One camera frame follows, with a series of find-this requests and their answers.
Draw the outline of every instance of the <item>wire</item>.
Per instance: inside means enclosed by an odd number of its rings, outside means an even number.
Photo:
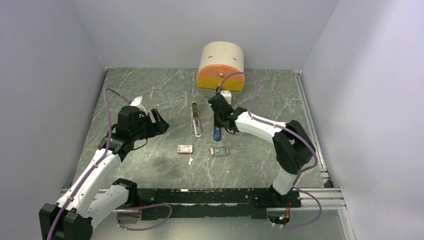
[[[134,218],[134,219],[139,219],[140,218],[139,216],[130,215],[128,213],[121,213],[120,212],[119,215],[130,217],[130,218]]]
[[[266,125],[269,125],[269,126],[272,126],[272,127],[278,127],[278,128],[280,128],[281,130],[283,130],[283,131],[285,131],[285,132],[287,132],[287,133],[289,133],[289,134],[291,134],[291,135],[293,135],[295,138],[297,138],[298,140],[300,140],[308,149],[309,149],[309,151],[312,153],[312,156],[313,156],[313,158],[314,158],[314,163],[311,165],[311,166],[308,166],[308,167],[305,167],[305,168],[303,168],[303,169],[301,169],[300,171],[299,171],[299,173],[297,174],[297,176],[296,176],[296,178],[294,179],[294,181],[293,181],[293,188],[294,189],[296,189],[297,191],[299,191],[299,192],[301,192],[301,193],[304,193],[304,194],[307,194],[307,195],[309,195],[311,198],[313,198],[315,201],[316,201],[316,203],[318,204],[318,206],[319,206],[319,213],[318,213],[318,215],[316,216],[316,218],[315,219],[313,219],[312,221],[309,221],[309,222],[307,222],[307,223],[304,223],[304,224],[300,224],[300,225],[295,225],[295,226],[283,226],[283,228],[291,228],[291,229],[293,229],[293,228],[301,228],[301,227],[305,227],[305,226],[308,226],[308,225],[310,225],[310,224],[313,224],[313,223],[315,223],[320,217],[321,217],[321,214],[322,214],[322,211],[323,211],[323,209],[322,209],[322,207],[321,207],[321,204],[320,204],[320,201],[318,201],[318,199],[316,198],[316,197],[314,197],[312,194],[310,194],[310,193],[308,193],[308,192],[306,192],[306,191],[303,191],[303,190],[300,190],[299,188],[297,188],[297,187],[294,187],[295,186],[295,184],[298,182],[298,180],[299,180],[299,178],[300,178],[300,176],[301,176],[301,174],[302,173],[304,173],[304,172],[306,172],[306,171],[308,171],[308,170],[310,170],[310,169],[313,169],[313,168],[315,168],[317,165],[318,165],[318,156],[317,156],[317,153],[315,152],[315,150],[311,147],[311,145],[309,145],[309,143],[303,138],[303,137],[301,137],[299,134],[297,134],[296,132],[294,132],[294,131],[292,131],[292,130],[290,130],[289,128],[287,128],[287,127],[285,127],[285,126],[281,126],[281,125],[278,125],[278,124],[275,124],[274,125],[274,123],[273,122],[270,122],[270,121],[266,121],[266,120],[263,120],[263,119],[259,119],[259,118],[257,118],[257,117],[255,117],[253,114],[252,114],[252,107],[253,107],[253,104],[255,103],[255,101],[256,101],[256,98],[258,97],[258,82],[255,80],[255,78],[252,76],[252,75],[250,75],[249,73],[247,73],[247,72],[243,72],[243,71],[236,71],[236,72],[233,72],[233,73],[231,73],[230,75],[228,75],[228,76],[226,76],[225,78],[224,78],[224,80],[222,80],[222,82],[218,85],[218,89],[217,89],[217,92],[218,93],[220,93],[221,92],[221,89],[223,88],[223,85],[224,85],[224,82],[229,78],[229,77],[231,77],[231,76],[233,76],[233,75],[236,75],[236,74],[243,74],[243,75],[246,75],[246,76],[248,76],[250,79],[252,79],[252,81],[254,82],[254,96],[253,96],[253,99],[252,99],[252,102],[250,103],[250,105],[249,105],[249,107],[247,108],[247,114],[249,115],[249,117],[251,118],[251,119],[253,119],[253,120],[256,120],[257,122],[260,122],[260,123],[263,123],[263,124],[266,124]]]
[[[106,96],[106,92],[107,91],[110,91],[110,92],[118,95],[119,97],[121,97],[128,104],[131,103],[131,101],[128,98],[126,98],[125,96],[119,94],[115,90],[110,89],[110,88],[103,89],[103,101],[104,101],[104,106],[106,108],[107,126],[108,126],[107,142],[106,142],[106,148],[104,149],[103,155],[95,162],[96,165],[99,165],[105,159],[106,154],[109,151],[109,147],[111,145],[111,139],[112,139],[112,120],[111,120],[111,113],[109,111],[108,98]],[[88,177],[94,171],[95,168],[96,167],[94,165],[92,165],[91,168],[88,169],[88,171],[85,173],[85,175],[81,178],[81,181],[79,181],[79,183],[72,190],[72,192],[70,193],[70,198],[68,198],[65,201],[65,203],[63,204],[63,206],[60,208],[59,212],[57,213],[56,217],[54,218],[53,223],[51,224],[50,230],[48,231],[48,234],[47,234],[47,240],[52,240],[53,232],[55,231],[56,225],[58,224],[59,219],[61,218],[61,215],[63,214],[63,212],[65,211],[65,209],[68,207],[68,205],[71,203],[71,199],[73,199],[75,197],[75,195],[77,194],[77,192],[80,190],[81,186],[85,183],[85,181],[88,179]]]
[[[231,135],[235,135],[236,134],[236,131],[232,131],[232,132],[230,132],[230,131],[228,131],[226,128],[224,128],[225,129],[225,131],[227,132],[227,133],[229,133],[229,134],[231,134]]]
[[[137,210],[140,210],[140,209],[150,209],[150,208],[156,208],[156,207],[168,207],[169,208],[168,216],[164,220],[162,220],[161,222],[159,222],[158,224],[155,224],[155,225],[149,226],[149,227],[145,227],[145,228],[130,228],[130,227],[123,226],[120,223],[118,214],[116,214],[116,224],[121,229],[125,229],[125,230],[128,230],[128,231],[146,231],[146,230],[157,228],[157,227],[159,227],[160,225],[164,224],[166,221],[168,221],[170,219],[170,217],[172,215],[172,207],[171,207],[171,205],[166,204],[166,203],[158,203],[158,204],[147,205],[147,206],[142,206],[142,207],[128,207],[128,208],[125,208],[125,209],[137,209]]]
[[[141,149],[142,147],[146,146],[146,144],[147,144],[147,138],[146,138],[146,143],[145,143],[145,144],[143,144],[142,146],[139,146],[139,147],[137,147],[137,148],[134,148],[134,149],[133,149],[133,150],[131,150],[131,151],[139,150],[139,149]]]

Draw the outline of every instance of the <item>marble tabletop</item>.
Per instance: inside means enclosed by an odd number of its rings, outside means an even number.
[[[297,120],[311,137],[306,107],[294,73],[283,70],[246,71],[259,83],[252,112],[273,121]],[[142,104],[146,109],[156,108],[170,128],[165,134],[150,138],[145,147],[130,152],[101,188],[108,189],[118,178],[134,181],[139,188],[267,188],[272,184],[279,171],[273,145],[247,133],[231,135],[224,130],[222,140],[214,141],[213,112],[207,98],[197,88],[196,74],[195,68],[109,68],[103,88],[112,88],[129,99],[143,96]],[[232,99],[233,107],[247,109],[254,89],[254,83],[246,78],[242,92]],[[111,93],[108,99],[113,124],[126,103]],[[193,101],[199,105],[201,137],[194,136],[191,119]],[[107,129],[105,105],[100,96],[74,180],[91,161]],[[144,143],[140,140],[135,147]],[[193,145],[193,154],[178,155],[178,145]],[[212,157],[211,147],[229,147],[230,155]],[[319,166],[305,172],[296,186],[324,187]]]

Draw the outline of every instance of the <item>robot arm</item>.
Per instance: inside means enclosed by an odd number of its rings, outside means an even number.
[[[94,199],[104,179],[116,169],[127,154],[134,149],[134,142],[153,138],[164,134],[170,125],[164,121],[156,109],[151,110],[155,122],[141,105],[138,97],[129,106],[124,106],[118,113],[117,124],[112,129],[109,150],[105,158],[98,163],[106,150],[108,136],[98,145],[92,161],[72,185],[68,192],[60,197],[54,205],[46,203],[39,212],[42,238],[47,239],[50,228],[59,211],[63,209],[56,224],[52,239],[75,240],[90,239],[93,230],[114,209],[125,207],[140,207],[137,184],[118,179],[110,189]]]
[[[274,123],[274,126],[270,126],[252,119],[244,108],[238,107],[234,110],[228,103],[228,99],[231,98],[216,94],[208,100],[217,120],[215,124],[219,125],[217,127],[224,127],[227,131],[233,131],[234,134],[236,132],[252,134],[274,145],[280,169],[270,190],[275,191],[279,199],[284,199],[291,192],[302,167],[311,160],[312,154],[302,142],[276,125],[291,129],[314,148],[311,140],[297,121],[276,122],[255,115],[257,119]]]

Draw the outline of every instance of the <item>gray wall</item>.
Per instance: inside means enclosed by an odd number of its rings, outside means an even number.
[[[70,0],[109,67],[198,68],[214,41],[247,68],[300,70],[339,0]]]
[[[0,235],[41,239],[69,184],[105,69],[68,0],[0,4]]]
[[[358,240],[424,237],[424,4],[341,0],[302,74]]]

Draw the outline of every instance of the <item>beige cylinder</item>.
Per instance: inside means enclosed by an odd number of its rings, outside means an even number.
[[[226,41],[211,42],[203,48],[201,53],[197,72],[197,86],[199,89],[205,90],[202,91],[204,95],[212,97],[216,88],[226,76],[244,70],[244,54],[239,46]],[[244,84],[245,76],[236,74],[225,81],[222,90],[239,93]]]

